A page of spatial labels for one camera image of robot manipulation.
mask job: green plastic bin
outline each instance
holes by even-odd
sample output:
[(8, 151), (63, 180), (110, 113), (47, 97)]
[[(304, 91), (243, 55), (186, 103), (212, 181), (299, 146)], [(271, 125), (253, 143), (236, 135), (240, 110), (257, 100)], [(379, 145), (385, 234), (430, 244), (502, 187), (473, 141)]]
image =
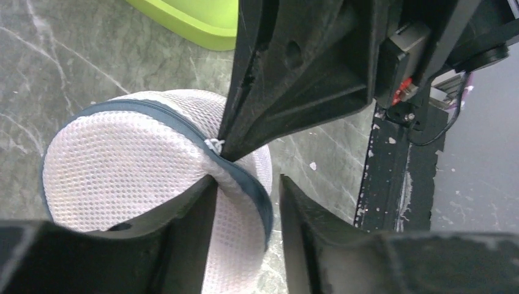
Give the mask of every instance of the green plastic bin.
[(204, 48), (236, 45), (238, 0), (126, 0), (136, 9)]

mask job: mesh laundry bag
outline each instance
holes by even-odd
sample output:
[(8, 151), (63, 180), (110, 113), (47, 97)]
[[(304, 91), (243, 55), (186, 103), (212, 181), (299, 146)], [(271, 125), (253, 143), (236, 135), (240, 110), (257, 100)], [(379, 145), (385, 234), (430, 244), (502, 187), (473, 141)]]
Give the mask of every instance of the mesh laundry bag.
[(58, 132), (43, 158), (52, 219), (79, 232), (106, 230), (210, 174), (218, 192), (203, 293), (252, 292), (272, 226), (271, 158), (263, 146), (233, 169), (219, 161), (223, 142), (201, 145), (192, 138), (191, 131), (215, 138), (224, 107), (218, 94), (175, 90), (138, 92), (85, 109)]

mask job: marble floor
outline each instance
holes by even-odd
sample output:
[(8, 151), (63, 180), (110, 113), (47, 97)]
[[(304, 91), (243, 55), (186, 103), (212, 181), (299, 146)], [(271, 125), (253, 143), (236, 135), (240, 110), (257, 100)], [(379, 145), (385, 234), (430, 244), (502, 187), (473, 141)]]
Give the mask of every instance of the marble floor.
[[(0, 219), (46, 217), (37, 169), (44, 147), (72, 114), (144, 90), (226, 95), (233, 65), (233, 52), (186, 41), (124, 0), (2, 0), (0, 52)], [(286, 293), (278, 175), (289, 175), (351, 222), (372, 111), (270, 144), (276, 224), (257, 293)]]

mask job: zipper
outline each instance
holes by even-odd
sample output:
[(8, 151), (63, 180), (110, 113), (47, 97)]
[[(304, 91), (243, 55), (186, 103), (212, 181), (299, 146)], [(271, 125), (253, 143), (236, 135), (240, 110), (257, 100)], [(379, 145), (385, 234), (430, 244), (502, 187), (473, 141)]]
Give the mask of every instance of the zipper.
[[(153, 101), (134, 100), (134, 99), (109, 100), (109, 101), (106, 101), (106, 102), (103, 102), (100, 104), (90, 106), (89, 107), (90, 109), (89, 108), (85, 109), (86, 111), (82, 111), (81, 113), (76, 115), (73, 119), (71, 119), (71, 121), (76, 119), (79, 116), (85, 116), (85, 115), (89, 115), (89, 114), (93, 114), (93, 113), (97, 113), (97, 112), (101, 112), (101, 111), (109, 111), (109, 110), (92, 111), (92, 110), (94, 110), (93, 108), (102, 108), (103, 105), (117, 105), (117, 104), (119, 104), (119, 105), (130, 104), (130, 105), (147, 107), (147, 108), (151, 108), (153, 110), (157, 110), (157, 111), (162, 112), (163, 114), (168, 115), (168, 116), (172, 117), (173, 119), (179, 121), (182, 125), (188, 127), (202, 142), (204, 142), (207, 139), (205, 134), (203, 134), (196, 126), (194, 126), (191, 121), (189, 121), (188, 119), (183, 117), (178, 112), (172, 110), (170, 107), (167, 107), (166, 105), (162, 106), (161, 102), (154, 101), (154, 100)], [(232, 167), (239, 170), (259, 190), (258, 192), (261, 194), (261, 196), (258, 199), (259, 203), (254, 201), (253, 197), (250, 194), (246, 193), (245, 191), (244, 192), (251, 198), (252, 202), (256, 205), (256, 209), (259, 212), (260, 218), (262, 218), (262, 220), (263, 220), (263, 225), (264, 225), (265, 234), (266, 234), (265, 241), (266, 241), (266, 243), (268, 243), (270, 235), (272, 233), (274, 215), (273, 215), (273, 209), (272, 209), (272, 202), (270, 201), (269, 195), (268, 195), (267, 191), (265, 190), (265, 187), (263, 187), (263, 185), (260, 183), (260, 181), (258, 179), (256, 179), (253, 175), (251, 175), (246, 169), (242, 168), (238, 164), (235, 164), (234, 162), (228, 161), (227, 159), (223, 158), (219, 154), (215, 153), (213, 150), (210, 150), (209, 148), (207, 148), (207, 149), (209, 150), (209, 152), (214, 153), (220, 160), (226, 162), (227, 164), (229, 164)]]

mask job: white vein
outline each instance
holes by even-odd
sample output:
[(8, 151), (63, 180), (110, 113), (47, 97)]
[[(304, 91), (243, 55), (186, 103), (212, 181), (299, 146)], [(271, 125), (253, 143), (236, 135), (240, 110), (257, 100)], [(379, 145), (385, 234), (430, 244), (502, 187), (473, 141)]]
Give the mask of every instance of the white vein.
[(25, 41), (24, 39), (22, 39), (20, 36), (18, 36), (16, 33), (14, 33), (13, 31), (7, 29), (7, 28), (4, 28), (4, 27), (0, 27), (0, 30), (8, 33), (8, 35), (10, 35), (11, 37), (17, 39), (18, 41), (24, 43), (25, 45), (27, 45), (27, 47), (29, 47), (30, 49), (33, 49), (34, 51), (40, 53), (41, 55), (47, 57), (50, 61), (56, 63), (56, 61), (50, 57), (49, 54), (47, 54), (47, 52), (45, 52), (45, 50), (39, 48), (38, 46), (34, 45), (33, 43), (30, 43), (30, 42), (27, 42)]
[(13, 118), (11, 118), (8, 115), (0, 113), (0, 117), (3, 117), (5, 119), (7, 119), (8, 121), (10, 121), (14, 125), (16, 125), (20, 130), (22, 130), (27, 135), (27, 137), (33, 142), (34, 146), (36, 147), (36, 150), (40, 153), (40, 156), (43, 155), (43, 145), (42, 145), (42, 143), (39, 142), (38, 139), (36, 139), (36, 136), (34, 136), (34, 134), (30, 130), (28, 130), (27, 128), (25, 128), (21, 124), (18, 124)]
[(111, 75), (107, 74), (106, 72), (104, 72), (103, 70), (101, 70), (99, 67), (97, 67), (95, 64), (91, 63), (90, 61), (88, 61), (88, 59), (86, 59), (85, 57), (83, 57), (81, 54), (77, 53), (76, 51), (74, 51), (73, 49), (69, 48), (68, 46), (66, 46), (65, 44), (61, 43), (60, 41), (56, 40), (56, 43), (58, 45), (60, 45), (61, 47), (65, 48), (67, 51), (71, 52), (72, 54), (74, 54), (75, 56), (77, 56), (79, 59), (81, 59), (82, 61), (84, 61), (86, 64), (88, 64), (89, 66), (91, 66), (93, 69), (95, 69), (96, 71), (98, 71), (100, 74), (104, 75), (107, 79), (109, 79), (109, 81), (111, 81), (112, 83), (114, 83), (114, 85), (116, 85), (119, 89), (121, 89), (123, 92), (125, 92), (126, 94), (130, 94), (130, 91), (126, 90), (120, 82), (116, 81)]
[(492, 184), (490, 184), (490, 183), (487, 183), (487, 182), (485, 182), (485, 181), (483, 181), (483, 180), (481, 180), (481, 179), (480, 179), (479, 181), (480, 181), (481, 183), (487, 185), (488, 187), (490, 187), (490, 188), (492, 188), (492, 189), (494, 189), (494, 190), (496, 190), (496, 191), (502, 193), (502, 194), (505, 195), (505, 196), (508, 196), (508, 197), (510, 197), (510, 198), (514, 198), (514, 197), (512, 197), (510, 194), (508, 194), (507, 192), (504, 192), (504, 191), (501, 190), (500, 188), (498, 188), (498, 187), (496, 187), (496, 186), (494, 186), (494, 185), (492, 185)]
[(196, 69), (195, 62), (193, 61), (193, 58), (192, 58), (192, 57), (189, 57), (189, 62), (191, 62), (191, 65), (193, 66), (193, 71), (194, 71), (194, 73), (195, 73), (196, 84), (198, 85), (198, 89), (201, 89), (201, 86), (200, 86), (200, 78), (198, 78), (198, 71), (197, 71), (197, 69)]
[(319, 195), (319, 193), (317, 193), (315, 186), (312, 184), (312, 181), (310, 180), (310, 178), (307, 175), (307, 172), (305, 171), (305, 166), (303, 166), (304, 163), (302, 160), (303, 157), (301, 156), (301, 153), (299, 152), (299, 149), (297, 148), (297, 144), (294, 141), (294, 139), (292, 138), (292, 136), (288, 136), (288, 138), (290, 139), (290, 141), (292, 141), (292, 144), (294, 145), (294, 150), (296, 152), (295, 158), (296, 158), (297, 162), (299, 163), (299, 165), (301, 166), (301, 170), (303, 171), (303, 174), (305, 175), (306, 179), (308, 180), (308, 183), (310, 184), (310, 187), (312, 188), (314, 195), (317, 197)]
[(58, 55), (56, 54), (56, 39), (54, 38), (54, 32), (52, 30), (52, 27), (50, 24), (48, 24), (44, 19), (40, 18), (34, 11), (34, 8), (32, 6), (32, 3), (30, 0), (26, 0), (27, 10), (29, 14), (31, 14), (32, 23), (34, 27), (36, 28), (36, 31), (38, 32), (38, 37), (40, 39), (40, 46), (43, 45), (45, 38), (44, 36), (47, 35), (48, 39), (50, 41), (50, 50), (51, 50), (51, 57), (54, 60), (54, 63), (56, 64), (56, 68), (59, 72), (59, 77), (61, 78), (61, 92), (63, 93), (63, 97), (67, 101), (67, 110), (71, 115), (73, 115), (72, 111), (72, 102), (70, 101), (69, 97), (65, 93), (65, 87), (68, 83), (67, 76), (65, 75), (65, 71), (63, 70), (63, 67), (59, 63)]
[(281, 239), (282, 236), (280, 236), (280, 235), (278, 238), (271, 239), (271, 244), (274, 243), (275, 239), (277, 239), (278, 242), (276, 244), (273, 244), (272, 247), (269, 248), (269, 253), (276, 256), (278, 258), (278, 260), (284, 260), (285, 256), (280, 254), (278, 250), (275, 250), (275, 249), (282, 249), (281, 246), (283, 245), (283, 240)]
[(461, 215), (463, 216), (463, 223), (465, 223), (467, 215), (465, 214), (465, 211), (463, 210), (463, 206), (461, 204), (455, 203), (454, 201), (451, 201), (449, 204), (454, 207), (454, 212), (456, 212), (458, 209), (460, 210)]
[(232, 59), (225, 59), (225, 58), (219, 58), (219, 57), (193, 58), (193, 60), (234, 62), (234, 60), (232, 60)]
[(342, 144), (340, 144), (338, 141), (336, 141), (330, 134), (328, 134), (328, 132), (326, 132), (322, 127), (317, 127), (319, 130), (321, 130), (328, 138), (330, 138), (330, 140), (332, 140), (339, 148), (341, 148), (342, 150), (344, 150), (344, 152), (346, 152), (350, 158), (353, 158), (353, 161), (355, 161), (357, 164), (359, 164), (361, 167), (364, 166), (364, 164), (362, 162), (360, 162), (352, 153), (351, 153), (351, 150), (347, 150), (344, 146), (342, 146)]
[(501, 225), (499, 224), (499, 218), (498, 218), (498, 207), (492, 202), (490, 203), (490, 205), (492, 206), (492, 208), (494, 209), (494, 212), (491, 213), (492, 216), (494, 216), (494, 219), (496, 221), (496, 223), (494, 224), (494, 227), (501, 231)]
[(368, 139), (370, 136), (366, 135), (360, 128), (354, 126), (351, 122), (343, 119), (344, 123), (349, 126), (350, 128), (352, 128), (353, 130), (355, 130), (357, 133), (359, 133), (361, 136), (363, 136), (364, 138)]
[(346, 192), (346, 195), (348, 195), (348, 198), (351, 200), (351, 202), (353, 202), (354, 205), (357, 205), (357, 199), (355, 199), (355, 197), (353, 197), (353, 195), (351, 195), (351, 193), (348, 190), (346, 190), (346, 188), (344, 188), (343, 186), (341, 188), (342, 191)]
[(342, 209), (335, 208), (334, 211), (337, 211), (339, 214), (341, 214), (343, 216), (343, 217), (340, 217), (341, 219), (349, 222), (350, 224), (353, 223), (353, 217), (350, 216), (349, 214), (346, 214), (346, 212), (343, 211)]
[(29, 79), (27, 78), (26, 75), (23, 74), (23, 72), (21, 72), (19, 69), (17, 69), (17, 72), (21, 75), (21, 77), (23, 78), (23, 80), (25, 81), (25, 88), (27, 88), (27, 91), (29, 93), (31, 93), (31, 82), (29, 81)]
[(447, 221), (449, 223), (449, 225), (453, 225), (454, 224), (454, 222), (451, 219), (449, 219), (448, 217), (446, 217), (446, 216), (441, 216), (441, 218), (443, 220)]
[(263, 271), (268, 271), (269, 273), (272, 273), (275, 277), (280, 279), (281, 281), (285, 280), (285, 277), (283, 277), (278, 270), (273, 269), (268, 263), (264, 262), (261, 264), (261, 269)]
[(5, 146), (1, 146), (0, 145), (0, 148), (4, 148), (6, 150), (10, 150), (12, 148), (18, 148), (21, 152), (23, 152), (24, 154), (28, 154), (29, 153), (29, 150), (25, 149), (25, 147), (23, 145), (20, 145), (18, 144), (14, 139), (13, 137), (11, 137), (11, 135), (9, 135), (7, 132), (5, 132), (4, 130), (1, 130), (2, 133), (9, 139), (9, 141), (6, 142), (6, 145)]

